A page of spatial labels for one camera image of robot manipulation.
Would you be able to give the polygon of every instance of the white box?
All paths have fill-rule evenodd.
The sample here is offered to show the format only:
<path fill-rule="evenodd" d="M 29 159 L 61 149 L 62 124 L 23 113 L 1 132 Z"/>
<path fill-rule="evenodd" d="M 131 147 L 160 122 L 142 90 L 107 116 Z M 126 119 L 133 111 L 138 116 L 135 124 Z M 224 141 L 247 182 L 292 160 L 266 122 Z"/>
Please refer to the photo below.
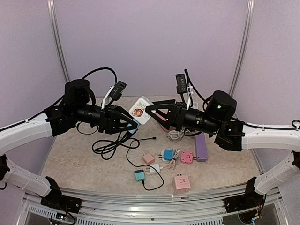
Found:
<path fill-rule="evenodd" d="M 140 124 L 144 125 L 150 120 L 150 116 L 146 113 L 146 107 L 149 105 L 154 105 L 145 96 L 141 96 L 136 103 L 130 108 L 129 114 L 135 118 Z"/>

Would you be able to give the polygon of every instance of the charging cable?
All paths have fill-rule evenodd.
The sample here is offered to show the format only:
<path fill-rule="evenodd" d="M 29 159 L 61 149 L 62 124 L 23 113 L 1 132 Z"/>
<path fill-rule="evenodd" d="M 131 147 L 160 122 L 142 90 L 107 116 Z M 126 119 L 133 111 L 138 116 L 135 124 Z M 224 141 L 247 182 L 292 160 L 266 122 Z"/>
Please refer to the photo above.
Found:
<path fill-rule="evenodd" d="M 172 143 L 180 141 L 184 137 L 184 128 L 181 131 L 171 130 L 167 134 L 167 138 L 171 140 Z"/>
<path fill-rule="evenodd" d="M 157 170 L 155 167 L 153 167 L 153 166 L 151 166 L 151 165 L 135 165 L 134 163 L 132 163 L 132 162 L 129 160 L 129 158 L 128 158 L 128 153 L 129 153 L 130 149 L 136 149 L 136 148 L 138 148 L 138 146 L 140 145 L 140 141 L 151 140 L 151 139 L 157 139 L 157 137 L 150 137 L 150 138 L 143 138 L 143 139 L 136 139 L 136 140 L 133 140 L 133 141 L 130 143 L 130 145 L 129 145 L 129 147 L 128 147 L 128 151 L 127 151 L 127 153 L 126 153 L 126 159 L 127 159 L 127 161 L 128 161 L 131 165 L 133 165 L 134 167 L 143 167 L 143 166 L 151 167 L 153 170 L 155 170 L 155 172 L 156 172 L 156 173 L 159 175 L 159 177 L 161 178 L 162 184 L 161 184 L 160 186 L 158 186 L 158 187 L 151 188 L 151 189 L 146 188 L 146 186 L 145 186 L 145 180 L 142 180 L 142 185 L 143 185 L 143 187 L 144 187 L 144 189 L 145 189 L 146 191 L 153 191 L 153 190 L 159 189 L 160 187 L 162 187 L 162 186 L 165 184 L 165 181 L 164 181 L 163 177 L 160 175 L 160 173 L 158 172 L 158 170 Z M 137 143 L 138 143 L 138 146 L 132 147 L 132 144 L 133 144 L 134 142 L 137 142 Z"/>
<path fill-rule="evenodd" d="M 167 165 L 163 166 L 163 169 L 168 168 L 169 170 L 175 170 L 176 159 L 178 158 L 179 154 L 180 154 L 180 149 L 176 149 L 176 151 L 173 150 L 172 160 Z"/>

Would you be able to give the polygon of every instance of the white cable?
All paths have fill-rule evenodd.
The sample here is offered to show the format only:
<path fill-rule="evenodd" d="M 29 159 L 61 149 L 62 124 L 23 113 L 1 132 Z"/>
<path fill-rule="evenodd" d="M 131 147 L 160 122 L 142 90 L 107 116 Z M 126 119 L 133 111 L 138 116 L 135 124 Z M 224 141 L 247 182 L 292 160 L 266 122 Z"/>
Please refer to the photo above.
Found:
<path fill-rule="evenodd" d="M 180 149 L 176 149 L 176 151 L 173 151 L 173 158 L 172 160 L 165 166 L 163 166 L 162 169 L 165 169 L 168 167 L 169 170 L 174 170 L 176 167 L 176 159 L 178 158 L 180 154 Z"/>
<path fill-rule="evenodd" d="M 181 131 L 171 130 L 167 134 L 167 138 L 171 140 L 172 143 L 176 143 L 177 141 L 180 141 L 184 136 L 184 128 L 181 129 Z"/>

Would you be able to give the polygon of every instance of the teal power adapter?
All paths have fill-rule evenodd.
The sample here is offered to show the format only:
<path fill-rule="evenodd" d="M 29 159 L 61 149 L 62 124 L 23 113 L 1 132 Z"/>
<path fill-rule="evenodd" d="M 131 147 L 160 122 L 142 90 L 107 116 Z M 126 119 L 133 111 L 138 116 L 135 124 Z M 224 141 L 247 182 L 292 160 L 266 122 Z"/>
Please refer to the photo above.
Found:
<path fill-rule="evenodd" d="M 142 181 L 142 180 L 146 180 L 144 170 L 136 170 L 135 171 L 135 181 L 139 182 L 139 181 Z"/>

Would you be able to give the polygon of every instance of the power adapter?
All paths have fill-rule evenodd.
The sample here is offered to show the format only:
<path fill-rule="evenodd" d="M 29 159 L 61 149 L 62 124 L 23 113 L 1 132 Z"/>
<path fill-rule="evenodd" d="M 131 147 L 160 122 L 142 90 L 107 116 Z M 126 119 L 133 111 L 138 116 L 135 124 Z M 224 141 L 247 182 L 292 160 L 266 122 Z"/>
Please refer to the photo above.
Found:
<path fill-rule="evenodd" d="M 136 170 L 135 171 L 135 181 L 140 182 L 142 180 L 146 180 L 145 172 L 144 170 Z"/>
<path fill-rule="evenodd" d="M 142 157 L 143 161 L 145 162 L 145 164 L 149 165 L 155 162 L 155 158 L 150 154 L 146 154 Z"/>
<path fill-rule="evenodd" d="M 168 163 L 172 160 L 174 154 L 175 154 L 175 150 L 172 150 L 172 149 L 165 149 L 165 150 L 162 150 L 160 152 L 160 158 L 162 159 L 162 161 L 164 163 Z"/>
<path fill-rule="evenodd" d="M 153 165 L 151 165 L 151 166 L 154 167 L 154 168 L 157 170 L 157 172 L 160 172 L 160 170 L 163 169 L 163 167 L 162 167 L 162 166 L 159 166 L 158 163 L 157 163 L 157 164 L 153 164 Z M 150 173 L 151 173 L 151 174 L 157 174 L 157 172 L 156 172 L 152 167 L 149 166 L 149 168 L 150 168 Z"/>

